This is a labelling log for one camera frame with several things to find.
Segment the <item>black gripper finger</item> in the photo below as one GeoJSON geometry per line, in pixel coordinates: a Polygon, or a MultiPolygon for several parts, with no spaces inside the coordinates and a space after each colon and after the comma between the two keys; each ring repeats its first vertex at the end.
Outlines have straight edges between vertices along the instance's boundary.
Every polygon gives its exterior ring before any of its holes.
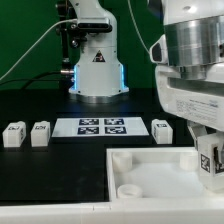
{"type": "Polygon", "coordinates": [[[205,143],[208,143],[212,148],[217,146],[215,129],[190,120],[187,121],[187,127],[196,149],[201,149],[205,143]]]}

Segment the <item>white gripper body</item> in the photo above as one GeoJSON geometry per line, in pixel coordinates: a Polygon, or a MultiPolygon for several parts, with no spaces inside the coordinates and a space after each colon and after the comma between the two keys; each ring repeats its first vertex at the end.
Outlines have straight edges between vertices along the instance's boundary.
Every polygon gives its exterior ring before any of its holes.
{"type": "Polygon", "coordinates": [[[224,132],[224,64],[208,68],[204,80],[185,80],[166,65],[155,69],[160,104],[167,113],[224,132]]]}

